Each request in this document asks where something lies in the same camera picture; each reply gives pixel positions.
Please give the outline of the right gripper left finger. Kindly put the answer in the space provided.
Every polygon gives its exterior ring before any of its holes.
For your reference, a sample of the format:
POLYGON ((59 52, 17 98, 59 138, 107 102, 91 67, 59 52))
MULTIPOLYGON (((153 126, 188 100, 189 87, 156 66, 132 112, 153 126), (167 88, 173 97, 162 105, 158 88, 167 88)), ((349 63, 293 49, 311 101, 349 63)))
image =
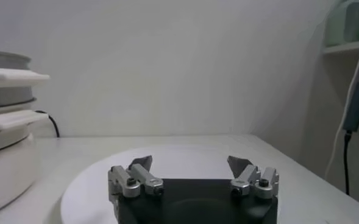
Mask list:
POLYGON ((147 195, 162 196, 165 191, 163 180, 149 172, 151 166, 151 155, 134 159, 126 169, 123 166, 112 166, 108 171, 109 201, 116 201, 120 196, 137 198, 142 189, 147 195))

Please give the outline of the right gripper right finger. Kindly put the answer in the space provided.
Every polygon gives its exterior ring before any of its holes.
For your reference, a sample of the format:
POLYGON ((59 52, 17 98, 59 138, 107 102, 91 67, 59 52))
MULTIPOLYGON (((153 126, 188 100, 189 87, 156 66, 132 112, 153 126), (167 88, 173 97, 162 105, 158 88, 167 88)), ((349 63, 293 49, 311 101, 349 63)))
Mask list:
POLYGON ((230 180, 233 197, 255 197, 268 200, 279 194, 279 174, 275 168, 266 167, 263 172, 248 159, 228 156, 227 162, 234 179, 230 180))

